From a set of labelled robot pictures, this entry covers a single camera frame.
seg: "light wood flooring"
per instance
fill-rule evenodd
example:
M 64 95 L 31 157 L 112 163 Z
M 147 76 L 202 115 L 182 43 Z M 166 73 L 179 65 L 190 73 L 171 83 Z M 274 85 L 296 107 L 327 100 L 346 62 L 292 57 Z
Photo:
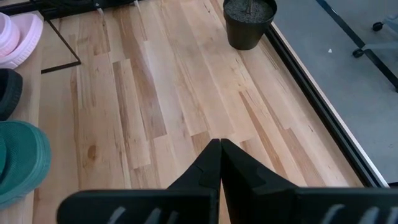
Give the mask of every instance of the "light wood flooring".
M 266 37 L 250 51 L 229 46 L 222 0 L 139 6 L 55 21 L 83 65 L 41 76 L 53 160 L 33 223 L 55 223 L 78 190 L 166 188 L 211 138 L 300 186 L 361 185 Z M 71 60 L 48 26 L 42 44 L 44 68 Z M 220 210 L 228 223 L 223 198 Z

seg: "gray carpet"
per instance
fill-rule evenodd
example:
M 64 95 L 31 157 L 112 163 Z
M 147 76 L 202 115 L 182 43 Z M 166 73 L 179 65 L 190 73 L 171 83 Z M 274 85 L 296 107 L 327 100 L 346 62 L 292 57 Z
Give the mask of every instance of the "gray carpet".
M 387 34 L 381 33 L 385 30 L 375 34 L 370 29 L 384 17 L 383 9 L 390 9 L 389 6 L 375 7 L 375 0 L 354 0 L 349 4 L 345 0 L 329 1 L 365 42 L 395 37 L 398 40 L 398 35 L 387 29 Z M 316 0 L 279 0 L 277 3 L 277 27 L 384 178 L 398 182 L 398 93 L 370 59 L 351 56 L 357 46 Z M 372 18 L 373 12 L 367 12 L 367 8 L 382 12 Z M 394 65 L 398 50 L 388 51 L 375 53 L 382 60 L 390 60 L 386 64 Z

